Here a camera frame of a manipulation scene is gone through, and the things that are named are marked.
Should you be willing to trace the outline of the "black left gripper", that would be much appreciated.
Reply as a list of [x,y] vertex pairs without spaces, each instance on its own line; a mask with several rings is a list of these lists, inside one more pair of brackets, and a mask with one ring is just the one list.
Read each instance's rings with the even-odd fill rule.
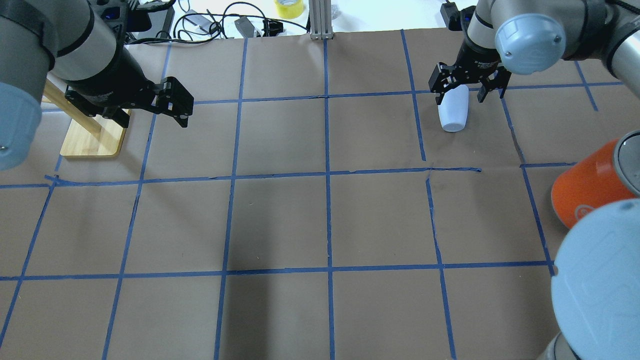
[[130,126],[126,109],[169,116],[181,128],[188,127],[194,114],[194,96],[178,78],[162,78],[157,92],[159,85],[147,79],[135,61],[118,61],[88,79],[66,84],[65,99],[76,109],[88,117],[112,120],[121,128]]

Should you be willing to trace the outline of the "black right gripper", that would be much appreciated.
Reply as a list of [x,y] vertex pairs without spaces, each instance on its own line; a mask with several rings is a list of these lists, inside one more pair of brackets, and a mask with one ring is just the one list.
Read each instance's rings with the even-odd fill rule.
[[478,103],[483,103],[492,91],[498,91],[499,98],[503,99],[513,73],[501,66],[501,62],[494,48],[462,43],[455,62],[438,63],[429,77],[429,90],[436,96],[435,103],[440,106],[448,91],[466,84],[481,84]]

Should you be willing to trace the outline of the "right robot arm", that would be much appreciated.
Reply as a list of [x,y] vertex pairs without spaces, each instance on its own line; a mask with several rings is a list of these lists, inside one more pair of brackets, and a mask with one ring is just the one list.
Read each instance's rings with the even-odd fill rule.
[[438,63],[429,90],[441,104],[448,91],[480,84],[478,102],[506,92],[512,75],[545,71],[560,60],[598,59],[639,94],[640,17],[637,0],[480,0],[443,15],[461,31],[453,64]]

